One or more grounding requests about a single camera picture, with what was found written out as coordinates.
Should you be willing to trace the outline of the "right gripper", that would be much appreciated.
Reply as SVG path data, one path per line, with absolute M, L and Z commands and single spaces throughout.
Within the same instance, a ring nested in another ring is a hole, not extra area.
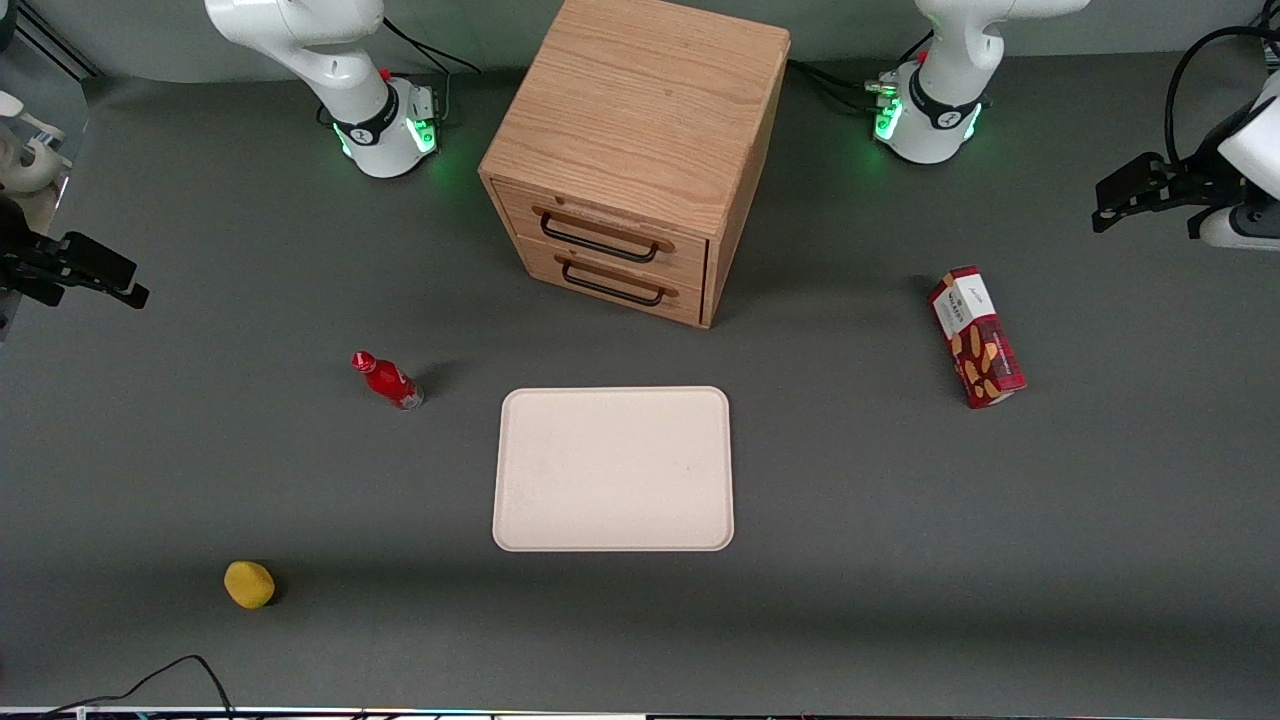
M 134 281 L 136 263 L 79 232 L 65 233 L 60 245 L 33 231 L 20 205 L 1 196 L 3 292 L 59 306 L 64 287 L 38 272 L 61 272 L 67 287 L 99 291 L 134 310 L 143 309 L 150 297 L 148 288 Z

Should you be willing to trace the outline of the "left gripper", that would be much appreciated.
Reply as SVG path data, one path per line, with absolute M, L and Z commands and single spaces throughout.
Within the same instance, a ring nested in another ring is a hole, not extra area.
M 1188 219 L 1188 237 L 1220 249 L 1279 250 L 1276 151 L 1201 151 L 1180 163 L 1174 188 L 1185 205 L 1203 210 Z M 1158 152 L 1143 152 L 1094 184 L 1092 231 L 1155 211 L 1164 202 L 1170 170 Z

